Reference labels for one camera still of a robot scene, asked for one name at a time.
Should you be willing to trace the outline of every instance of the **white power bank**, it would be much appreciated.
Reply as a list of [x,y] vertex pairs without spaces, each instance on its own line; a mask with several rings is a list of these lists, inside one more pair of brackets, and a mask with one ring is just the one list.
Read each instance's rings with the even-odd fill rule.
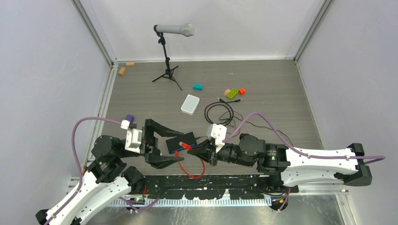
[[188,95],[183,103],[183,106],[181,106],[181,111],[186,114],[193,115],[198,104],[199,104],[198,97]]

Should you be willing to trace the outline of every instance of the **microphone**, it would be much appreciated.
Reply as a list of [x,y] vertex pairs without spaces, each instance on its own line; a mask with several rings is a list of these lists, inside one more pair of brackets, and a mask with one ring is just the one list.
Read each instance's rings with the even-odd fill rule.
[[169,33],[169,34],[182,34],[186,37],[193,36],[195,34],[195,27],[192,24],[184,25],[155,25],[153,27],[155,32],[158,33]]

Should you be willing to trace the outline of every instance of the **tripod stand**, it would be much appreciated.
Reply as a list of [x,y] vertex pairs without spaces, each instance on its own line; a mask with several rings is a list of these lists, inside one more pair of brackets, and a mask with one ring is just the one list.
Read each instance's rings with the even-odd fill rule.
[[160,37],[158,43],[159,43],[159,44],[162,44],[162,46],[163,46],[164,57],[166,58],[166,66],[167,66],[167,69],[165,70],[165,73],[164,73],[164,74],[160,75],[158,78],[154,79],[152,82],[155,82],[155,81],[157,81],[157,80],[159,80],[160,78],[163,77],[163,78],[166,78],[166,79],[169,79],[169,80],[171,80],[171,81],[176,82],[176,84],[178,85],[178,87],[180,88],[180,90],[183,90],[183,89],[180,87],[180,85],[177,83],[176,79],[173,77],[174,70],[175,70],[176,68],[178,68],[178,66],[176,66],[176,67],[170,69],[170,63],[169,63],[170,58],[167,57],[167,54],[166,54],[166,47],[165,47],[166,40],[165,40],[164,37],[163,37],[163,33],[159,33],[159,32],[157,32],[156,30],[155,30],[155,32],[156,32],[156,34],[158,35],[158,37]]

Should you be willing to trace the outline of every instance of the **red block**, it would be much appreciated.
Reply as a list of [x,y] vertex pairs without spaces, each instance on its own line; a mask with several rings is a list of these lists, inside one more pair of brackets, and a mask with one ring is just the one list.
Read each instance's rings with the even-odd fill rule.
[[240,94],[240,95],[244,95],[244,94],[245,94],[245,92],[246,92],[246,91],[245,91],[245,89],[244,89],[244,88],[241,88],[241,89],[239,89],[239,94]]

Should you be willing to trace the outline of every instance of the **green lego brick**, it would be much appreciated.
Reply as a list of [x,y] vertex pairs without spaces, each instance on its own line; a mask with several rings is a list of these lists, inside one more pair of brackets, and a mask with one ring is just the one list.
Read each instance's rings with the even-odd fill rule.
[[228,93],[227,98],[229,100],[232,100],[237,93],[238,93],[238,90],[236,88],[234,88]]

